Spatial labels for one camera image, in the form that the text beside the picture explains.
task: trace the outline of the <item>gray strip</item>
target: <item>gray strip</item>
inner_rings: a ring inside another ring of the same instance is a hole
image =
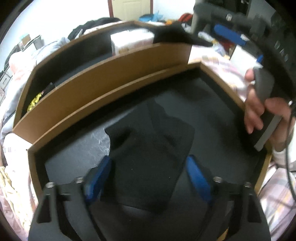
[[[266,128],[265,132],[262,134],[260,139],[254,145],[257,151],[261,151],[264,144],[267,142],[268,138],[274,132],[275,128],[278,126],[279,122],[281,121],[281,116],[275,115],[271,122],[269,123],[268,127]]]

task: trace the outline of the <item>snack package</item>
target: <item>snack package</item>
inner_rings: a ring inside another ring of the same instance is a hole
[[[154,33],[145,28],[126,30],[111,35],[112,53],[118,55],[129,50],[153,44]]]

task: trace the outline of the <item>wire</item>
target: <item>wire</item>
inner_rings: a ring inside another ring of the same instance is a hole
[[[285,146],[286,146],[285,161],[286,161],[286,170],[287,170],[287,177],[288,177],[288,183],[289,183],[290,191],[291,191],[292,197],[293,197],[293,199],[294,199],[294,201],[296,203],[296,194],[295,194],[294,187],[293,187],[293,184],[292,184],[292,181],[291,181],[290,167],[289,167],[289,160],[288,160],[290,128],[291,128],[292,118],[295,115],[295,111],[296,111],[295,101],[292,102],[291,108],[292,108],[292,112],[291,112],[290,119],[289,119],[289,122],[288,122],[287,137],[286,137],[286,143],[285,143]]]

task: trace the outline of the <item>human hand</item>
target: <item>human hand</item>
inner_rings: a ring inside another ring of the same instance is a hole
[[[252,69],[247,70],[245,80],[251,82],[255,80],[254,72]],[[256,95],[256,91],[252,84],[248,87],[247,99],[245,101],[245,113],[244,124],[246,130],[251,134],[254,129],[261,130],[263,128],[263,121],[260,116],[264,113],[265,109],[269,112],[282,117],[277,128],[269,138],[271,144],[276,151],[282,151],[285,148],[285,141],[287,136],[287,128],[289,124],[289,118],[291,115],[291,109],[287,102],[280,97],[268,98],[264,103],[261,103],[260,99]],[[295,124],[295,118],[292,118],[290,126],[290,134],[293,131]]]

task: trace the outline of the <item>yellow door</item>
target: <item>yellow door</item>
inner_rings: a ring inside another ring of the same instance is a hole
[[[113,15],[121,20],[138,20],[150,13],[150,0],[112,0]]]

